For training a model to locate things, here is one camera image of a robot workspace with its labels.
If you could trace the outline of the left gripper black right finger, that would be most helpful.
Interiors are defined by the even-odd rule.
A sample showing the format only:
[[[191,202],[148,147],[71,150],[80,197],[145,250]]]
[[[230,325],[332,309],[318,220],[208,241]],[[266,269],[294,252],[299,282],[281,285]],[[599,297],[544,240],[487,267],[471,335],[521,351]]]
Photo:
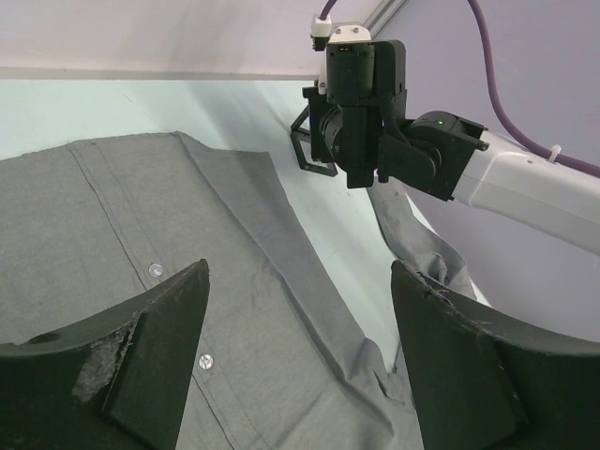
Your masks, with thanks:
[[[595,449],[599,346],[511,318],[404,262],[400,343],[427,449]]]

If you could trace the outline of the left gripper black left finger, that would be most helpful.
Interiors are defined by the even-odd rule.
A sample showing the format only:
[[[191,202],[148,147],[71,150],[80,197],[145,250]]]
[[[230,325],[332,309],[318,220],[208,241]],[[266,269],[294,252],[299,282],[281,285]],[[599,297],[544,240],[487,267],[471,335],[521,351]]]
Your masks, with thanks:
[[[1,347],[5,449],[173,449],[203,319],[197,261],[91,317]]]

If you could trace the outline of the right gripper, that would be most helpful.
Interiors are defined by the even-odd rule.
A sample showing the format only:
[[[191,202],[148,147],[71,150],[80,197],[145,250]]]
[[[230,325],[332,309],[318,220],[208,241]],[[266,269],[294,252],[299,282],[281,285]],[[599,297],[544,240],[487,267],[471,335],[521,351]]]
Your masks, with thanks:
[[[312,156],[346,173],[348,188],[369,188],[379,167],[383,134],[403,139],[406,48],[397,40],[328,44],[325,95],[304,90]]]

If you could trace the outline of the grey button-up shirt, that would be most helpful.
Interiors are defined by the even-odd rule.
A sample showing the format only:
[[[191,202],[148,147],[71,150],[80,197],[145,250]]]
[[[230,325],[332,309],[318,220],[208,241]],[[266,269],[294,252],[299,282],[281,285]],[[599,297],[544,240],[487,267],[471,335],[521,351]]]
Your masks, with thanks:
[[[419,449],[265,153],[183,133],[1,163],[5,449]]]

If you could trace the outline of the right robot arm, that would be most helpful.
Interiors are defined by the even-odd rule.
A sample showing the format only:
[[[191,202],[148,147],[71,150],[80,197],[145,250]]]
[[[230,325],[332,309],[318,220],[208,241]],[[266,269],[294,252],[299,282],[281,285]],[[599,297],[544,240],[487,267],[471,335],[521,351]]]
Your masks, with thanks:
[[[398,40],[330,40],[323,52],[325,80],[303,92],[311,156],[341,169],[348,188],[394,178],[598,252],[597,178],[450,112],[408,118]]]

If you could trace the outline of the aluminium frame rail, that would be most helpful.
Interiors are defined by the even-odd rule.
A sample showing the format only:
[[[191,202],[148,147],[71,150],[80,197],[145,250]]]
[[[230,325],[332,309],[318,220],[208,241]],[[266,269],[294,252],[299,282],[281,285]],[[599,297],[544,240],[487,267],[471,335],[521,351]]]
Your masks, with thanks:
[[[402,10],[406,3],[407,0],[381,1],[363,22],[363,26],[373,37],[378,36]]]

